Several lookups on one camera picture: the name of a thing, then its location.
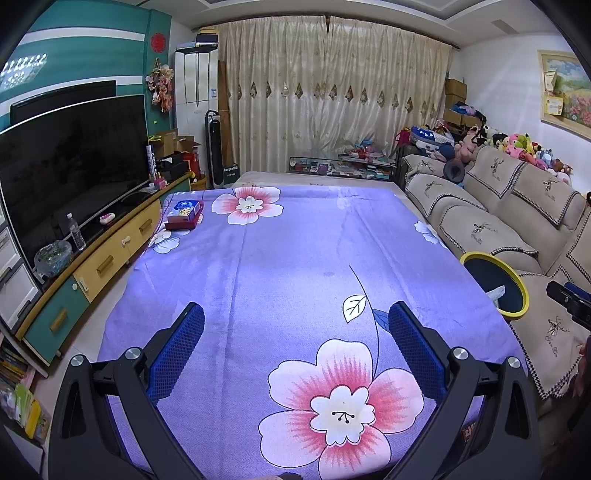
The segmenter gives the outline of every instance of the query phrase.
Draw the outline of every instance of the teal wall panel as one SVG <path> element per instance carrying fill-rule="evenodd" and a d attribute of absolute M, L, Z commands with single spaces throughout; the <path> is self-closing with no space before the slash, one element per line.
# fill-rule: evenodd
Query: teal wall panel
<path fill-rule="evenodd" d="M 148 75 L 154 67 L 156 58 L 164 65 L 168 63 L 168 42 L 170 40 L 170 21 L 171 17 L 163 14 L 157 10 L 150 11 L 150 19 L 148 21 L 148 28 L 145 34 L 146 48 L 144 50 L 144 75 Z M 155 33 L 162 33 L 166 38 L 166 46 L 162 53 L 156 53 L 152 49 L 150 40 Z M 148 86 L 144 83 L 144 97 L 146 104 L 146 119 L 148 122 L 148 135 L 153 135 L 160 130 L 168 130 L 172 126 L 172 116 L 169 113 L 162 113 L 160 106 L 152 105 L 152 92 L 148 90 Z"/>
<path fill-rule="evenodd" d="M 29 32 L 58 27 L 98 27 L 145 33 L 149 16 L 150 10 L 121 2 L 57 0 Z"/>
<path fill-rule="evenodd" d="M 168 62 L 168 41 L 171 17 L 156 10 L 135 7 L 110 0 L 57 0 L 29 29 L 29 32 L 67 27 L 108 28 L 143 34 L 144 41 L 113 37 L 60 37 L 46 38 L 19 45 L 11 58 L 47 54 L 45 65 L 28 83 L 0 92 L 0 131 L 9 126 L 8 115 L 11 99 L 27 97 L 28 92 L 52 85 L 97 77 L 128 77 L 118 82 L 117 95 L 144 93 L 148 132 L 170 128 L 171 116 L 152 106 L 145 77 L 158 57 L 162 64 Z M 162 33 L 166 47 L 156 54 L 150 44 L 154 33 Z"/>
<path fill-rule="evenodd" d="M 117 85 L 117 95 L 140 95 L 144 92 L 143 85 Z"/>
<path fill-rule="evenodd" d="M 0 93 L 0 102 L 55 83 L 106 76 L 142 76 L 144 42 L 106 37 L 52 38 L 21 45 L 11 58 L 47 54 L 32 81 Z"/>

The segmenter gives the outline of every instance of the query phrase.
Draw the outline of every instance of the purple tablecloth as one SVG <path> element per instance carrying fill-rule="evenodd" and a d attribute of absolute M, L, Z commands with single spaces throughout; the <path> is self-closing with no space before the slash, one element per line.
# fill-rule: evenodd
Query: purple tablecloth
<path fill-rule="evenodd" d="M 175 193 L 167 210 L 187 199 L 204 202 L 202 222 L 154 235 L 107 321 L 99 359 L 144 346 L 188 302 L 203 307 L 205 332 L 158 409 L 210 480 L 286 471 L 345 479 L 399 460 L 434 401 L 382 326 L 396 301 L 450 346 L 525 365 L 485 293 L 387 190 Z M 131 458 L 146 466 L 112 404 Z"/>

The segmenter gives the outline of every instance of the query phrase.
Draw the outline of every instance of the tv cabinet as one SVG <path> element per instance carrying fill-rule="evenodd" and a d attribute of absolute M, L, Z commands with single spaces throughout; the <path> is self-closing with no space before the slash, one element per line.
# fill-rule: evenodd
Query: tv cabinet
<path fill-rule="evenodd" d="M 166 195 L 190 190 L 189 173 L 156 192 L 90 243 L 53 281 L 17 330 L 39 360 L 49 366 L 74 325 L 109 280 L 149 240 Z"/>

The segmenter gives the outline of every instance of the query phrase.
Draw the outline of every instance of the painting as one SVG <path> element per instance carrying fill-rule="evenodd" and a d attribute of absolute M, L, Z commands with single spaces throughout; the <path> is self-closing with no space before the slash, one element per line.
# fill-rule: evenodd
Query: painting
<path fill-rule="evenodd" d="M 591 140 L 591 80 L 573 53 L 538 50 L 540 58 L 540 85 L 542 88 L 541 119 Z M 554 95 L 562 97 L 562 114 L 544 112 L 543 72 L 556 70 Z"/>

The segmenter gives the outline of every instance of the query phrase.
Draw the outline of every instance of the curtain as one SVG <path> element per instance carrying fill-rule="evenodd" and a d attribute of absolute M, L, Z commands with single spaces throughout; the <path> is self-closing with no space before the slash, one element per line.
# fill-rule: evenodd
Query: curtain
<path fill-rule="evenodd" d="M 452 47 L 437 40 L 330 17 L 316 147 L 342 151 L 371 138 L 389 154 L 403 127 L 437 119 L 451 60 Z"/>
<path fill-rule="evenodd" d="M 389 154 L 403 127 L 432 125 L 452 47 L 339 17 L 268 17 L 218 27 L 241 171 L 288 170 L 364 138 Z"/>
<path fill-rule="evenodd" d="M 232 146 L 244 171 L 287 171 L 310 154 L 323 73 L 325 17 L 268 17 L 218 26 L 226 62 Z"/>

